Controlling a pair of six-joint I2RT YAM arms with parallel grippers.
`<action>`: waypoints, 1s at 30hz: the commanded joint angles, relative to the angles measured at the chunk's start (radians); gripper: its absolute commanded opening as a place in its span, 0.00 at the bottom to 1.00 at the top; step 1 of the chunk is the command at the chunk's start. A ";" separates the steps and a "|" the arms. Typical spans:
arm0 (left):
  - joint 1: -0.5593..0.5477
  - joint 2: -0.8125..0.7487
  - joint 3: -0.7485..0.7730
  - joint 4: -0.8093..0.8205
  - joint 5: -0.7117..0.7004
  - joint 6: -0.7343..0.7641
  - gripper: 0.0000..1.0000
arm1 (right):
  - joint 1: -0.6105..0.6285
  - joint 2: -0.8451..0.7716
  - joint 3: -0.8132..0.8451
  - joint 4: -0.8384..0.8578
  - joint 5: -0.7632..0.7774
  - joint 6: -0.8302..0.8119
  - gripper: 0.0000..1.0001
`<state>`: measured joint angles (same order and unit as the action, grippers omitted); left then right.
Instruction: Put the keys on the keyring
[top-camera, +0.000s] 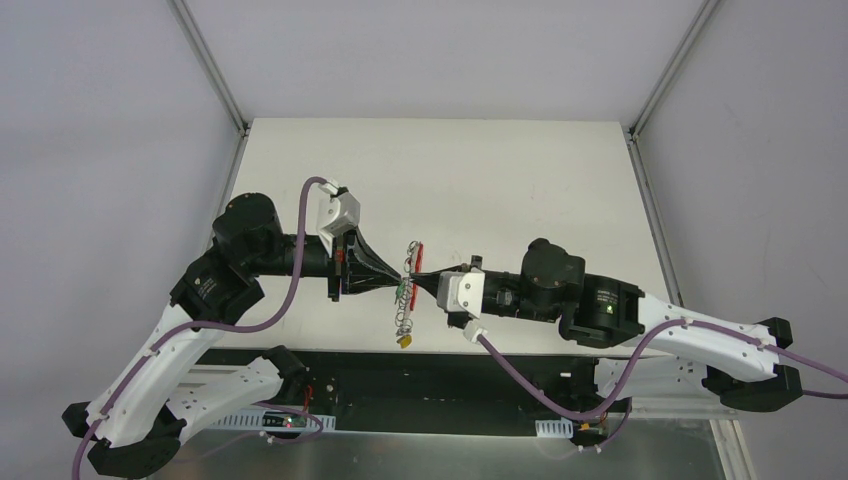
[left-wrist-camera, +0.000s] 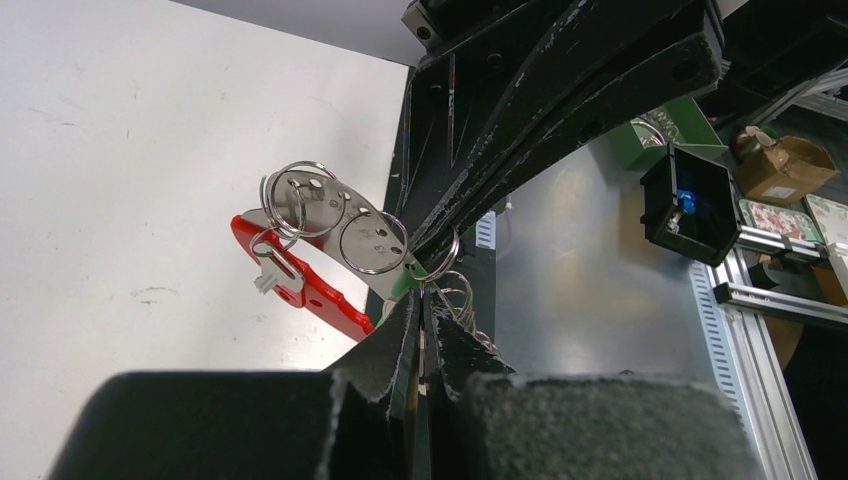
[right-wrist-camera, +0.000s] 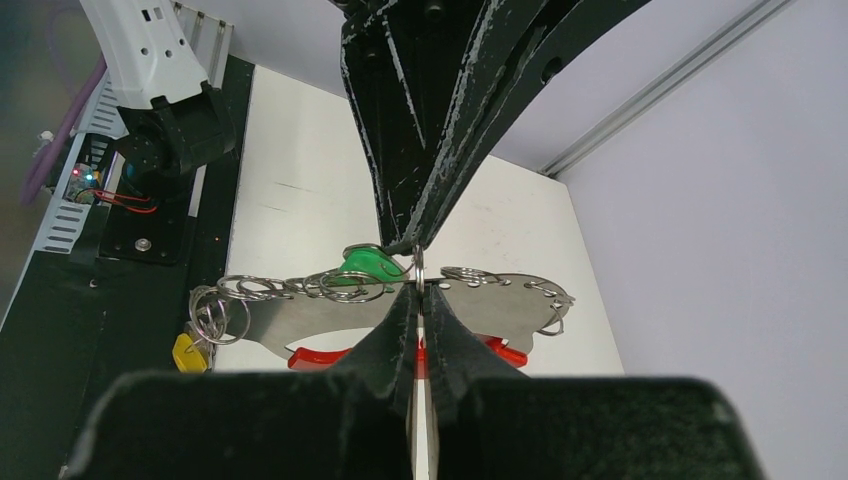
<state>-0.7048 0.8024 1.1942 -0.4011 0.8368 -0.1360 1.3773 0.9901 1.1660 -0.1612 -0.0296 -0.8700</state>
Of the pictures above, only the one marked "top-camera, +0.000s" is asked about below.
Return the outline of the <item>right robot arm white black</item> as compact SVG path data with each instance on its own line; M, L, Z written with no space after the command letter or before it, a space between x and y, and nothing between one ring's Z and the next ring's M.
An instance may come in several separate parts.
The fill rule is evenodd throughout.
M599 359L592 372L569 380L569 400L583 410L632 397L712 395L735 410L768 413L803 395L799 371L779 359L792 342L787 321L740 324L685 309L588 273L583 258L544 238L528 245L516 273L486 270L474 257L410 279L435 298L451 327L550 409L556 402L491 342L484 315L553 323L562 339L587 348L630 348L628 360Z

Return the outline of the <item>key with yellow tag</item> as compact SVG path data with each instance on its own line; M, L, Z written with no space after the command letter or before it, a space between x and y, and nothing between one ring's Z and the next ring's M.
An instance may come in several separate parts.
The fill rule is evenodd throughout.
M400 346L401 349L406 349L412 343L412 336L411 335L403 335L401 337L398 337L397 340L396 340L396 343Z

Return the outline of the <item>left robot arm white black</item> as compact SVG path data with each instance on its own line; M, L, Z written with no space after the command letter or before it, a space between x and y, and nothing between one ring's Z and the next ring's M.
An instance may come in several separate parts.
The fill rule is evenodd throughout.
M304 278L325 279L334 301L401 283L400 273L366 243L358 201L347 189L331 188L324 211L315 234L304 223L287 234L266 195L246 193L227 204L214 220L211 247L173 287L131 363L95 400L63 412L68 430L81 439L74 475L88 462L103 476L142 479L168 464L201 430L244 407L308 402L305 366L285 346L187 392L178 385L225 334L247 332L241 319L263 299L263 276L290 279L272 323L282 320Z

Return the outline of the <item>key with green tag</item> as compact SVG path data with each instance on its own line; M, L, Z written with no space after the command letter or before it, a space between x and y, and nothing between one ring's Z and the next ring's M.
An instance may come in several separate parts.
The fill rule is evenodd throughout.
M395 292L395 303L405 304L409 299L409 288L405 281L401 282Z

